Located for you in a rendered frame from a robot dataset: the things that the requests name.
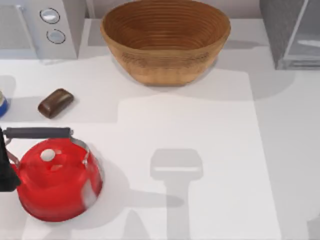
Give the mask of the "brown woven basket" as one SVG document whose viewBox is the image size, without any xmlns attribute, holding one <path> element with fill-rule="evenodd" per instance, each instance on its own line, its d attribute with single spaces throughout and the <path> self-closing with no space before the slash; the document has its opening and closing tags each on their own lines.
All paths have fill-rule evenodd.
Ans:
<svg viewBox="0 0 320 240">
<path fill-rule="evenodd" d="M 100 32 L 119 65 L 149 86 L 183 86 L 217 59 L 228 16 L 196 0 L 136 0 L 106 13 Z"/>
</svg>

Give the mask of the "dark brown bread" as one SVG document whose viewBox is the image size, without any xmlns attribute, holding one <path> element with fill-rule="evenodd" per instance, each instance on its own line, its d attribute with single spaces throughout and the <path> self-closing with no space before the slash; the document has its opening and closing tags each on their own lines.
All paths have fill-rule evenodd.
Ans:
<svg viewBox="0 0 320 240">
<path fill-rule="evenodd" d="M 64 88 L 58 88 L 43 99 L 38 105 L 38 111 L 46 118 L 53 119 L 67 108 L 75 97 Z"/>
</svg>

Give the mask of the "red kettle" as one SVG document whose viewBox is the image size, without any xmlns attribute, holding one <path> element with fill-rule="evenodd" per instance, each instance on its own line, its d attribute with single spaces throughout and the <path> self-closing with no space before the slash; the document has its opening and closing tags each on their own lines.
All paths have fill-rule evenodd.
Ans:
<svg viewBox="0 0 320 240">
<path fill-rule="evenodd" d="M 46 222 L 73 219 L 98 199 L 104 174 L 89 146 L 69 127 L 2 129 L 11 167 L 20 179 L 16 188 L 22 207 Z M 7 150 L 13 139 L 40 139 L 21 159 Z"/>
</svg>

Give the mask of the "microwave knob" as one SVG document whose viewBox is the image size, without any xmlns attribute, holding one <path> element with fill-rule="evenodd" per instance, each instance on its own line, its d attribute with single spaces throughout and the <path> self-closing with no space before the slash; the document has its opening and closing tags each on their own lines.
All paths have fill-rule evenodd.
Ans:
<svg viewBox="0 0 320 240">
<path fill-rule="evenodd" d="M 56 24 L 60 21 L 60 14 L 54 8 L 42 9 L 39 16 L 47 24 Z"/>
<path fill-rule="evenodd" d="M 63 44 L 66 41 L 66 35 L 58 29 L 48 30 L 46 32 L 46 38 L 48 41 L 56 45 Z"/>
</svg>

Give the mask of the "pale microwave oven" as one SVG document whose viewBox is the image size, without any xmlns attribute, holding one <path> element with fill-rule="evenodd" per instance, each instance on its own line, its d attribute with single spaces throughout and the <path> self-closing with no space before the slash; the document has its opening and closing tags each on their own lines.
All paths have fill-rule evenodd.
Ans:
<svg viewBox="0 0 320 240">
<path fill-rule="evenodd" d="M 40 11 L 53 8 L 60 14 L 48 24 Z M 86 0 L 0 0 L 0 60 L 75 60 L 79 56 L 87 14 Z M 62 31 L 62 44 L 48 41 L 49 30 Z"/>
</svg>

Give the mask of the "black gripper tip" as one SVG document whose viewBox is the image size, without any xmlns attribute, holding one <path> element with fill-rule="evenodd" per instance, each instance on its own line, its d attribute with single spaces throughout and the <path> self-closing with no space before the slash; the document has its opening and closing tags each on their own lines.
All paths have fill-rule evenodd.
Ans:
<svg viewBox="0 0 320 240">
<path fill-rule="evenodd" d="M 11 167 L 3 131 L 0 128 L 0 192 L 13 192 L 20 184 L 19 177 Z"/>
</svg>

